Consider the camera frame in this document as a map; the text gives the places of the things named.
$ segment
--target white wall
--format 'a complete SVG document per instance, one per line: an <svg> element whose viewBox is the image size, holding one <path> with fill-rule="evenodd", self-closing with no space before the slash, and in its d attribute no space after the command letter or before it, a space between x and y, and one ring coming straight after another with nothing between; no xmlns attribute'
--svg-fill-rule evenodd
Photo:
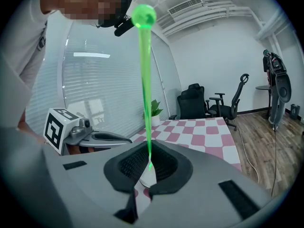
<svg viewBox="0 0 304 228"><path fill-rule="evenodd" d="M291 104L299 105L299 115L304 117L304 64L292 30L288 27L277 36L292 87L292 96L286 108L290 110Z"/></svg>
<svg viewBox="0 0 304 228"><path fill-rule="evenodd" d="M182 36L178 32L169 38L182 90L199 83L205 87L205 99L225 93L224 102L230 105L241 75L248 73L238 111L268 107L267 91L255 89L267 85L263 50L269 47L254 39L256 23L252 19L225 18L213 25L205 22L201 29Z"/></svg>
<svg viewBox="0 0 304 228"><path fill-rule="evenodd" d="M276 0L247 0L249 6L261 21L267 22L274 12L279 8Z"/></svg>

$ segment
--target green plant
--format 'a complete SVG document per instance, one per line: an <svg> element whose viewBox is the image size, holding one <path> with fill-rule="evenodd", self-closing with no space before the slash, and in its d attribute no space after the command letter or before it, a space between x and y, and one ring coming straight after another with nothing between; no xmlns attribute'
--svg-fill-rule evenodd
<svg viewBox="0 0 304 228"><path fill-rule="evenodd" d="M163 109L158 109L160 103L161 102L157 102L156 100L151 102L151 116L157 116L162 112Z"/></svg>

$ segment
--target office chair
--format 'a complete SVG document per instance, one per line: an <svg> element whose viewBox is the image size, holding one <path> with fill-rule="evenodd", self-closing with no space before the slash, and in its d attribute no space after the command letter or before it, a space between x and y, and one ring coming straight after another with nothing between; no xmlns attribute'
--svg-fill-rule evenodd
<svg viewBox="0 0 304 228"><path fill-rule="evenodd" d="M208 104L208 107L206 105L206 102L205 102L205 88L203 86L200 86L198 83L196 84L192 84L192 85L189 85L188 89L196 89L198 91L199 94L201 94L201 96L203 97L203 101L204 101L204 109L205 109L205 112L207 112L209 110L209 101L210 100L206 100L207 104Z"/></svg>
<svg viewBox="0 0 304 228"><path fill-rule="evenodd" d="M209 109L209 101L210 100L205 100L205 96L204 96L205 88L203 86L200 86L198 83L196 83L196 84L189 85L188 89L196 89L198 91L200 96L203 98L202 100L204 102L204 109L205 109L206 113L209 113L211 116L216 114L215 111L212 111L212 110Z"/></svg>
<svg viewBox="0 0 304 228"><path fill-rule="evenodd" d="M213 105L210 107L210 110L217 112L217 117L223 117L225 119L225 122L228 126L234 127L234 131L237 130L237 127L229 122L229 120L234 120L237 117L238 114L238 103L240 101L239 96L241 95L243 86L245 83L247 83L249 79L249 74L243 74L241 76L241 82L238 85L237 92L234 95L231 106L224 105L224 99L223 95L224 93L215 93L216 95L219 95L220 98L209 98L210 100L215 100L216 105Z"/></svg>
<svg viewBox="0 0 304 228"><path fill-rule="evenodd" d="M198 91L194 88L187 89L177 97L180 105L180 119L200 119L207 118L204 101Z"/></svg>

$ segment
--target potted plant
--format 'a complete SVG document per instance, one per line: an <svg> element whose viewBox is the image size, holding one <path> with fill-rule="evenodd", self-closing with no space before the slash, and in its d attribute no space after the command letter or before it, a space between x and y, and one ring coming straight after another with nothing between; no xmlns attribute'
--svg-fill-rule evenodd
<svg viewBox="0 0 304 228"><path fill-rule="evenodd" d="M151 126L156 127L160 125L160 113L163 109L159 109L158 106L160 105L160 102L157 102L156 100L153 100L151 102Z"/></svg>

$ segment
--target table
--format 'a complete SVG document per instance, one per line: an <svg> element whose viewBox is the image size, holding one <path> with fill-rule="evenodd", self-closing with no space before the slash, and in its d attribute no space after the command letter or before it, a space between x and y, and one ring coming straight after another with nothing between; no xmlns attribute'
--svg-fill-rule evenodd
<svg viewBox="0 0 304 228"><path fill-rule="evenodd" d="M146 140L146 130L130 138L132 142ZM152 127L152 139L181 145L185 148L215 155L242 171L238 151L222 117L194 120L166 120ZM138 216L149 206L149 190L139 181L135 185Z"/></svg>
<svg viewBox="0 0 304 228"><path fill-rule="evenodd" d="M263 85L263 86L257 86L256 89L258 90L268 90L268 96L269 96L269 101L268 101L268 110L266 114L262 114L262 117L266 120L270 117L270 101L271 101L271 89L268 85Z"/></svg>

